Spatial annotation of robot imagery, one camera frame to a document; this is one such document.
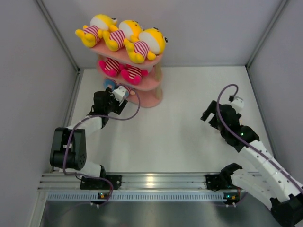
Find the boy doll black hair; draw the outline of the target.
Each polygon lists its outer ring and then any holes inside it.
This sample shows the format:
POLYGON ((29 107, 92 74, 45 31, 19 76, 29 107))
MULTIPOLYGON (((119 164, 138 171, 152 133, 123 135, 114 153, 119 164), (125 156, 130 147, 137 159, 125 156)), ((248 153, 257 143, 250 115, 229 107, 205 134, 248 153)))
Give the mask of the boy doll black hair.
POLYGON ((115 80, 113 79, 110 79, 110 78, 105 78, 104 79, 104 82, 103 82, 103 86, 104 86, 104 89, 111 89, 111 90, 114 90, 115 87, 117 87, 117 83, 115 80))

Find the white pink bear plush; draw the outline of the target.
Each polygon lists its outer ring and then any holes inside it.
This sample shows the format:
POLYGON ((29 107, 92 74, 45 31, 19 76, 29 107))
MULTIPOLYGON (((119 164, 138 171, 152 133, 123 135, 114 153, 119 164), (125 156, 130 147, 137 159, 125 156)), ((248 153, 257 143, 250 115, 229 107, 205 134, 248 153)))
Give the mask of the white pink bear plush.
POLYGON ((140 69, 135 66, 126 66, 121 70, 121 75, 126 82, 131 85, 139 85, 144 76, 148 75, 148 70, 140 69))
POLYGON ((98 65, 101 70, 110 77, 116 77, 121 72, 121 70, 125 68, 123 64, 111 58, 107 58, 106 60, 99 60, 98 65))

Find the yellow frog plush toy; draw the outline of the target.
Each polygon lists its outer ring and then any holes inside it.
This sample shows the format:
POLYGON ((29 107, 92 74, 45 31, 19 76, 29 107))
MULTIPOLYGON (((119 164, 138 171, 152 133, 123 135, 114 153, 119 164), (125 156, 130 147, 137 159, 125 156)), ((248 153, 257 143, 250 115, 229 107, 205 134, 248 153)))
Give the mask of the yellow frog plush toy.
POLYGON ((103 39, 107 48, 116 52, 124 47, 124 41, 138 41, 139 34, 142 32, 142 27, 135 20, 124 20, 119 26, 111 25, 109 31, 103 31, 103 39))

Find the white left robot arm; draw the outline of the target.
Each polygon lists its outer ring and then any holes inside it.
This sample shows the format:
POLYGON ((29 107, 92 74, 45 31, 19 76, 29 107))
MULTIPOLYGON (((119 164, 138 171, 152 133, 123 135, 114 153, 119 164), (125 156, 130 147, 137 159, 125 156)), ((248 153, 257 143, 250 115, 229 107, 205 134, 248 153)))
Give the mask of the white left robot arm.
POLYGON ((50 153, 50 165, 91 176, 91 184, 102 189, 107 177, 102 165, 87 160, 86 139, 107 124, 110 113, 120 114, 129 94, 124 86, 106 88, 93 96, 93 105, 87 116, 75 125, 56 128, 50 153))

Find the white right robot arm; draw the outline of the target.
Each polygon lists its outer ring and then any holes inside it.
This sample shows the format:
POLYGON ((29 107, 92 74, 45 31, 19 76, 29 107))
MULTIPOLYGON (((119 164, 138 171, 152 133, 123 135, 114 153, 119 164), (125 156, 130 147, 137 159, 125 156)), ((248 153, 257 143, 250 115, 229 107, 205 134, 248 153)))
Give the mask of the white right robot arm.
POLYGON ((210 126, 217 129, 227 144, 255 167, 258 176, 232 163, 213 177, 207 175, 207 188, 212 191, 235 187, 244 189, 262 202, 281 226, 301 227, 303 185, 275 160, 251 127, 240 123, 238 110, 243 105, 244 102, 239 99, 224 105, 213 100, 203 112, 201 120, 206 121, 213 114, 210 126))

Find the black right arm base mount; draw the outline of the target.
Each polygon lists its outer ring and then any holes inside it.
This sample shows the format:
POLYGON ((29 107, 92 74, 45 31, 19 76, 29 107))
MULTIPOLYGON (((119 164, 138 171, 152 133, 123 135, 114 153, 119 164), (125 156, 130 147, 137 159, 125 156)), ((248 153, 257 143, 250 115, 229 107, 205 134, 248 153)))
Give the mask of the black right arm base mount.
POLYGON ((237 189, 232 183, 231 175, 239 169, 242 169, 240 165, 232 163, 224 167, 218 174, 205 175, 207 189, 213 192, 225 189, 237 189))

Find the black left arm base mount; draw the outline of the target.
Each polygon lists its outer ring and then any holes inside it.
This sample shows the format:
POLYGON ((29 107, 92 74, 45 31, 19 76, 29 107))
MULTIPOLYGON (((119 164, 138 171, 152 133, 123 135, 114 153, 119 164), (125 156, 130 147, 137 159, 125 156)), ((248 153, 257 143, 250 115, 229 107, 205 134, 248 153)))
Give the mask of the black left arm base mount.
MULTIPOLYGON (((106 175, 105 178, 111 182, 113 186, 113 190, 118 190, 122 185, 121 175, 106 175)), ((109 190, 110 185, 108 182, 104 180, 82 177, 80 183, 80 189, 81 190, 109 190)))

